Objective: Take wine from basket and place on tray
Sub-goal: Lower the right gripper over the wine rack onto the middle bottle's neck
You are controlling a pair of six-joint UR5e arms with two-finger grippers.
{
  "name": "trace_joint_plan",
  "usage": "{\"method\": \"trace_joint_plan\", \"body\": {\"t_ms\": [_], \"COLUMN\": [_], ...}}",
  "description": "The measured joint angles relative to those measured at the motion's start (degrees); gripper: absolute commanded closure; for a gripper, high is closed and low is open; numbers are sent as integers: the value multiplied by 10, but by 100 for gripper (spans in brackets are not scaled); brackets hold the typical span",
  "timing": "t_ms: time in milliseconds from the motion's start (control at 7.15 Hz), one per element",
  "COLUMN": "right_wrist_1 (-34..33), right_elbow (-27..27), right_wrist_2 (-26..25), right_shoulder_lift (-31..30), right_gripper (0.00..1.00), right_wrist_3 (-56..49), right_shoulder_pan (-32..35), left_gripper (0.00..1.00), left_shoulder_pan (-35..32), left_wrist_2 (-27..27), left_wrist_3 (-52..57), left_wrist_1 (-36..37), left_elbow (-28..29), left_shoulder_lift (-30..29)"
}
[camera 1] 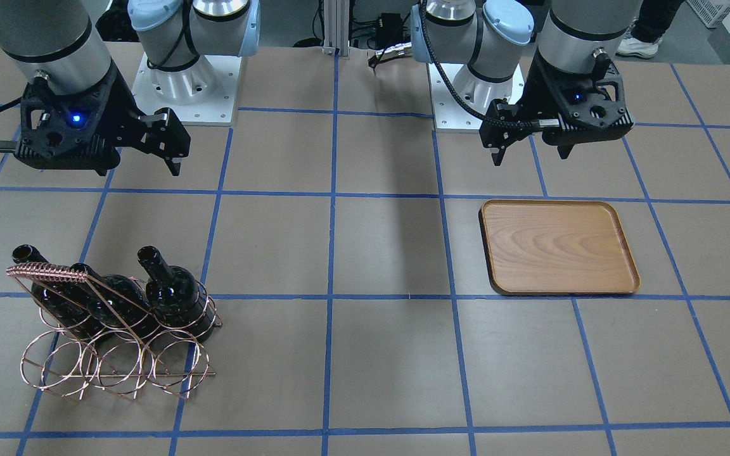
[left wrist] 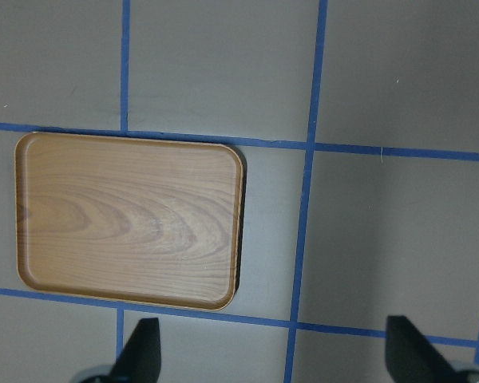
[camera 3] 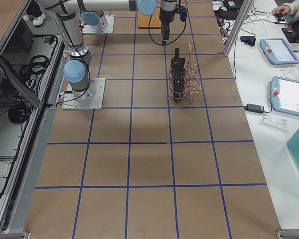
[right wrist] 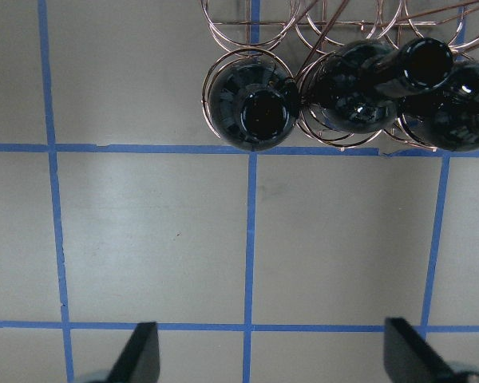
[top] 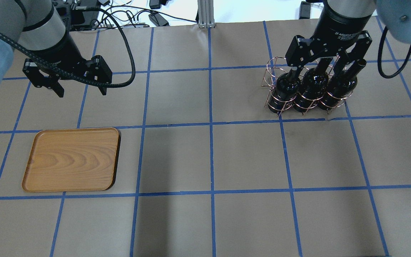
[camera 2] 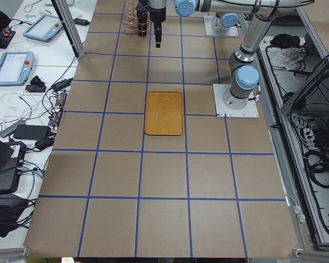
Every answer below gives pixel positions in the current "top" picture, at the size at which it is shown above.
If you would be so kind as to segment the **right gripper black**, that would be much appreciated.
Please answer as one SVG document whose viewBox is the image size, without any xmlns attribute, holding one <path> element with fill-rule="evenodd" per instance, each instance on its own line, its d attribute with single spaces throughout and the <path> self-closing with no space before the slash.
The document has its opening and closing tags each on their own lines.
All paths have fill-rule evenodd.
<svg viewBox="0 0 411 257">
<path fill-rule="evenodd" d="M 310 38 L 293 37 L 285 55 L 290 74 L 299 76 L 307 63 L 320 57 L 338 54 L 338 74 L 346 65 L 363 59 L 372 44 L 369 32 L 364 30 L 370 16 L 348 17 L 324 7 Z"/>
</svg>

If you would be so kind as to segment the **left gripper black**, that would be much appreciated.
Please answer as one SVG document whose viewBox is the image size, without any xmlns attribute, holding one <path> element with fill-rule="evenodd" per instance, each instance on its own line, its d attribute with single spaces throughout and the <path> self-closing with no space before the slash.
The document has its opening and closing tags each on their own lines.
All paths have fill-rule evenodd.
<svg viewBox="0 0 411 257">
<path fill-rule="evenodd" d="M 71 36 L 64 36 L 55 46 L 48 49 L 32 52 L 57 68 L 76 76 L 87 76 L 88 79 L 93 80 L 94 78 L 104 84 L 112 83 L 112 71 L 104 58 L 96 55 L 91 60 L 86 60 Z M 69 78 L 29 58 L 25 59 L 23 73 L 34 87 L 45 87 L 52 90 L 58 97 L 64 97 L 64 89 L 58 81 Z"/>
</svg>

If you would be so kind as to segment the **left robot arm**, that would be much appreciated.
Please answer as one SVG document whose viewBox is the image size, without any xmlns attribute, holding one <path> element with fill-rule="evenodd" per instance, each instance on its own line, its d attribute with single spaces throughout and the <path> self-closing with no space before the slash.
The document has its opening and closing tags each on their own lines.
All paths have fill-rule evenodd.
<svg viewBox="0 0 411 257">
<path fill-rule="evenodd" d="M 14 58 L 13 47 L 3 37 L 76 76 L 101 83 L 112 81 L 111 70 L 102 57 L 82 57 L 50 0 L 0 0 L 0 83 Z"/>
</svg>

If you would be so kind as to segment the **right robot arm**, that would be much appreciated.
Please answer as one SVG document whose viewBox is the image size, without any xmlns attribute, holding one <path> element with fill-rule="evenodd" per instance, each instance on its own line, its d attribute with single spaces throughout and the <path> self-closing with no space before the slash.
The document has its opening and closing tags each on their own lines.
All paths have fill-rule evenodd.
<svg viewBox="0 0 411 257">
<path fill-rule="evenodd" d="M 307 63 L 324 57 L 339 57 L 334 73 L 346 65 L 359 73 L 372 43 L 364 28 L 374 12 L 385 25 L 381 44 L 391 34 L 399 42 L 411 45 L 411 0 L 324 0 L 323 5 L 313 35 L 308 39 L 294 36 L 287 50 L 285 59 L 291 68 L 291 80 L 298 79 Z"/>
</svg>

